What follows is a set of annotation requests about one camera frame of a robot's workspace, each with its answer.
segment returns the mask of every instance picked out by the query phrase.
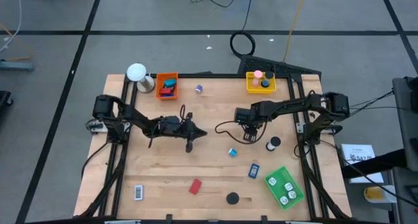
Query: green container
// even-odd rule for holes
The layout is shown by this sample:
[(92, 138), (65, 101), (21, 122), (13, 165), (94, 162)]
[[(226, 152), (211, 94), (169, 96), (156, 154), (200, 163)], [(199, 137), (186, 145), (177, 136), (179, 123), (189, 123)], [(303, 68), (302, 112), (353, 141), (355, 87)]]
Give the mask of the green container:
[[(275, 185), (270, 185), (268, 180), (273, 177), (276, 179)], [(286, 167), (279, 168), (278, 170), (274, 171), (273, 173), (269, 174), (264, 178), (264, 181), (266, 182), (268, 188), (271, 190), (271, 192), (274, 195), (274, 198), (276, 198), (277, 202), (280, 204), (280, 206), (286, 210), (288, 208), (291, 208), (293, 205), (297, 204), (299, 201), (304, 199), (304, 195), (302, 193), (302, 190), (298, 186), (298, 184), (295, 182), (295, 180), (290, 175), (289, 171), (287, 171)], [(296, 198), (290, 199), (288, 195), (288, 190), (285, 188), (285, 184), (290, 183), (293, 186), (292, 191), (296, 193)], [(285, 196), (288, 199), (287, 204), (282, 204), (280, 202), (280, 198)]]

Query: gray floor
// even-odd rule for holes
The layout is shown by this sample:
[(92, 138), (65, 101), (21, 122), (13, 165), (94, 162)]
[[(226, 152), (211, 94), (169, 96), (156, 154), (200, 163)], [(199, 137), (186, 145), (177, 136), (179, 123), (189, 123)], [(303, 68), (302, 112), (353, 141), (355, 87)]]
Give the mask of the gray floor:
[[(17, 0), (0, 0), (0, 22), (17, 26)], [(94, 0), (23, 0), (23, 30), (83, 30)], [(418, 29), (416, 0), (391, 0), (405, 30)], [(247, 29), (287, 30), (298, 0), (253, 0)], [(209, 1), (101, 0), (93, 30), (240, 29), (248, 0), (230, 8)], [(306, 0), (298, 30), (394, 31), (383, 0)], [(80, 36), (22, 35), (35, 53), (36, 70), (0, 72), (0, 89), (13, 93), (15, 103), (0, 127), (0, 223), (16, 220), (27, 186), (74, 58)], [(408, 37), (418, 49), (418, 37)], [(255, 56), (281, 60), (287, 37), (257, 35)], [(244, 39), (235, 41), (247, 52)], [(25, 55), (15, 42), (3, 59)], [(140, 61), (152, 72), (234, 73), (239, 59), (229, 49), (228, 35), (89, 36), (27, 221), (72, 216), (80, 187), (80, 170), (91, 135), (84, 129), (94, 97), (106, 75), (124, 73)], [(351, 103), (377, 97), (391, 89), (391, 79), (416, 76), (399, 36), (294, 36), (287, 62), (323, 72), (323, 89), (349, 96)], [(392, 106), (388, 98), (376, 106)], [(342, 124), (338, 143), (372, 144), (381, 155), (402, 147), (396, 111), (365, 110)], [(361, 185), (348, 185), (353, 216), (388, 221), (387, 213), (371, 207)]]

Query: orange bin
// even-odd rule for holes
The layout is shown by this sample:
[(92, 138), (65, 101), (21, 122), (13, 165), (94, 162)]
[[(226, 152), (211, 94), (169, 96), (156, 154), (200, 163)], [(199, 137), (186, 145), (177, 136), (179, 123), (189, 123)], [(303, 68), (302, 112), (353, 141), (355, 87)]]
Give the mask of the orange bin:
[[(169, 79), (176, 79), (176, 87), (174, 88), (174, 96), (172, 97), (163, 97), (159, 94), (159, 90), (164, 88), (164, 80)], [(155, 92), (155, 96), (160, 100), (176, 100), (178, 96), (178, 73), (158, 73), (157, 74), (157, 91)]]

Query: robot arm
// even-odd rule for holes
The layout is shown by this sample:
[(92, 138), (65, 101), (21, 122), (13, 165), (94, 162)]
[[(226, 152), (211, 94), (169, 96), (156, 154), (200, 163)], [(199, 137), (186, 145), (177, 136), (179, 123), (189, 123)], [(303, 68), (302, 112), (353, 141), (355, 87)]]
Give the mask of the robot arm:
[(340, 93), (311, 93), (304, 98), (282, 102), (261, 101), (251, 104), (250, 109), (237, 108), (234, 121), (244, 126), (244, 140), (254, 142), (257, 130), (266, 122), (276, 119), (280, 115), (313, 110), (320, 116), (310, 123), (303, 125), (304, 139), (319, 143), (322, 130), (330, 127), (334, 121), (341, 121), (349, 117), (349, 104), (347, 96)]
[[(119, 117), (113, 113), (114, 103), (117, 104), (120, 112)], [(155, 119), (148, 119), (141, 114), (134, 106), (124, 103), (120, 98), (109, 95), (99, 95), (93, 108), (93, 117), (102, 121), (108, 129), (109, 140), (113, 143), (120, 143), (126, 140), (124, 123), (131, 123), (142, 129), (142, 133), (148, 138), (159, 136), (171, 136), (175, 138), (187, 139), (186, 152), (193, 149), (193, 140), (207, 135), (196, 127), (191, 121), (193, 113), (187, 113), (186, 118), (182, 120), (177, 116), (160, 116)]]

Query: white sphere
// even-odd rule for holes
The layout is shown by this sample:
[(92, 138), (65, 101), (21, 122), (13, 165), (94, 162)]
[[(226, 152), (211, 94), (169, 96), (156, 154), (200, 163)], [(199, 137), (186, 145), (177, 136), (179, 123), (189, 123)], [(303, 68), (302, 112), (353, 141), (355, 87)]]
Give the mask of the white sphere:
[(126, 75), (130, 81), (140, 81), (142, 80), (146, 75), (146, 68), (141, 63), (134, 63), (130, 67), (128, 67), (128, 70), (126, 71)]

